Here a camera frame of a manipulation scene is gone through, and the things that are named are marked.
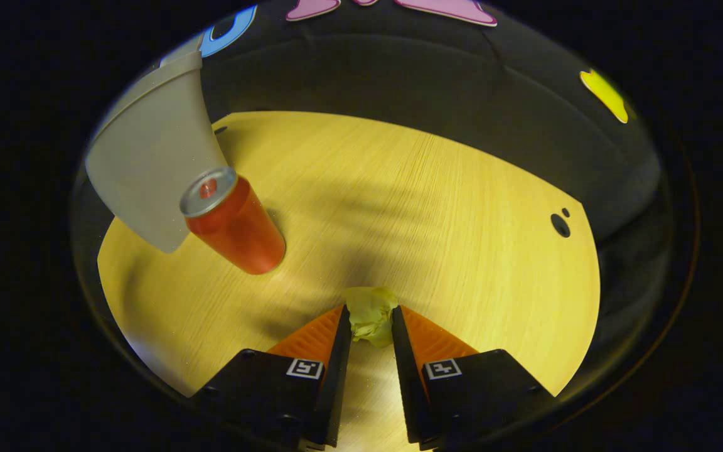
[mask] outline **black background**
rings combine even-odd
[[[0,449],[232,449],[99,332],[66,209],[109,101],[235,3],[0,3]],[[723,449],[723,2],[496,5],[662,106],[694,167],[703,220],[691,295],[665,341],[534,448]]]

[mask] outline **pink sticker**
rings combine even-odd
[[[297,0],[297,6],[286,14],[286,20],[304,20],[339,8],[340,0]]]
[[[418,9],[427,13],[444,15],[445,17],[458,18],[470,23],[479,25],[496,26],[496,18],[487,14],[481,8],[479,2],[473,0],[394,0],[400,6]]]

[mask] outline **blue sticker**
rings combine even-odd
[[[247,31],[247,28],[250,28],[250,23],[253,23],[256,8],[258,8],[258,5],[237,12],[236,17],[233,19],[233,28],[230,28],[229,32],[215,40],[212,39],[214,25],[210,26],[203,37],[203,44],[200,45],[200,51],[203,57],[208,57],[226,48],[232,44],[233,41],[237,40],[239,36],[243,35],[244,32]]]

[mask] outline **wood grain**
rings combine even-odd
[[[389,286],[479,350],[508,350],[556,395],[590,345],[599,266],[582,205],[491,155],[425,132],[314,112],[244,112],[213,124],[287,241],[246,275],[189,234],[173,254],[116,218],[98,259],[121,331],[186,396],[240,349],[267,350],[342,303]],[[566,218],[570,237],[550,217]],[[350,350],[339,450],[407,443],[392,347]]]

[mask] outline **yellow crumpled paper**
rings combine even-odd
[[[369,340],[384,348],[392,343],[392,310],[398,298],[387,287],[350,287],[342,290],[350,312],[353,341]]]

